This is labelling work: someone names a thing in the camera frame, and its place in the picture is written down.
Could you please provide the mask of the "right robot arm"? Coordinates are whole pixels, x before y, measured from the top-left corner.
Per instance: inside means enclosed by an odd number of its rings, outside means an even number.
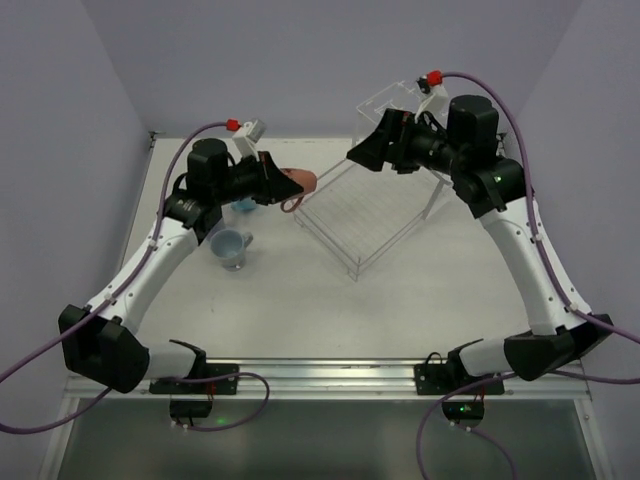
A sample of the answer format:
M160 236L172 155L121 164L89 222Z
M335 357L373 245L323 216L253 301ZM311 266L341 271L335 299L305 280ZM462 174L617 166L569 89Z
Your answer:
M574 316L575 309L588 312L590 307L573 291L553 251L547 255L567 302L551 283L537 250L544 229L528 217L524 169L497 152L498 122L492 102L478 95L455 97L446 125L430 113L417 119L410 111L386 109L375 130L346 154L373 172L389 165L398 174L426 168L449 176L516 283L528 331L472 341L450 351L444 363L426 367L429 380L451 389L507 372L535 380L590 353L609 335L602 327L611 321L608 315L599 315L596 324Z

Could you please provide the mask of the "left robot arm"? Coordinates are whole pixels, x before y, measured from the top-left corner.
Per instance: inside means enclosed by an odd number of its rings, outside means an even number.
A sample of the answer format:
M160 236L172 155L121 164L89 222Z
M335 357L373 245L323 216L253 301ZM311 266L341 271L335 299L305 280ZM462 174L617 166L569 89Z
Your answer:
M197 384L207 377L205 352L171 340L141 343L147 309L177 267L210 235L222 206L251 198L260 205L299 200L317 187L316 175L279 168L267 151L249 150L235 162L224 141L196 141L187 170L165 183L145 242L116 277L83 307L67 306L58 325L67 369L120 393L144 380Z

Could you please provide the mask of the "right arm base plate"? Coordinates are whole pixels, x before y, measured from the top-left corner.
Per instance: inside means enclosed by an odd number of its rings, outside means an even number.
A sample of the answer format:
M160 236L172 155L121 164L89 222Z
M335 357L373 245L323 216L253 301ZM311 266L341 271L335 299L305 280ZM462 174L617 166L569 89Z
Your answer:
M504 393L503 381L497 374L473 376L462 364L458 347L446 356L431 352L425 360L413 366L413 380L419 396L445 396L458 391L459 395L480 395L486 389L490 394Z

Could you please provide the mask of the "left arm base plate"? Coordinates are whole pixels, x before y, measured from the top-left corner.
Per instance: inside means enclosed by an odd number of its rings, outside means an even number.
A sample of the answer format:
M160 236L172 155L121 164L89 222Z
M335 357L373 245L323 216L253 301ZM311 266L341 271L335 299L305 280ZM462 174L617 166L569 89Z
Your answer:
M203 349L170 340L151 348L145 379L156 395L235 395L238 373L238 364L211 363Z

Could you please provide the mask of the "pale grey footed cup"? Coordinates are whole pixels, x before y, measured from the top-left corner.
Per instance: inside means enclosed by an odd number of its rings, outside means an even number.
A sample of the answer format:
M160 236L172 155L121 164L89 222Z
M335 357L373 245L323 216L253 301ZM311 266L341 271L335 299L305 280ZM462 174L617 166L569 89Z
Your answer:
M254 236L251 232L223 229L210 240L210 248L218 263L228 271L237 271L246 263L246 250Z

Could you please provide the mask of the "light blue mug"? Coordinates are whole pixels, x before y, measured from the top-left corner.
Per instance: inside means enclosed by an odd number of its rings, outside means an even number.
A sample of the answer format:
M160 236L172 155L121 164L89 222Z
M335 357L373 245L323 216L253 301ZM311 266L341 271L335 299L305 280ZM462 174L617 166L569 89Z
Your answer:
M245 198L234 201L231 204L231 208L236 212L247 213L256 210L258 208L258 204L252 198Z

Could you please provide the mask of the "coral orange mug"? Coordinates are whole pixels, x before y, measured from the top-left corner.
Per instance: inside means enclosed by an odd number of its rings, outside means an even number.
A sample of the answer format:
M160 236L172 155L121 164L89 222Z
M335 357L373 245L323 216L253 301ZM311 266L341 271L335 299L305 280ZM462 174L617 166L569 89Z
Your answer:
M302 188L302 192L283 201L280 204L280 210L283 213L293 213L299 208L304 198L316 191L318 178L309 170L297 168L284 168L282 172L297 185Z

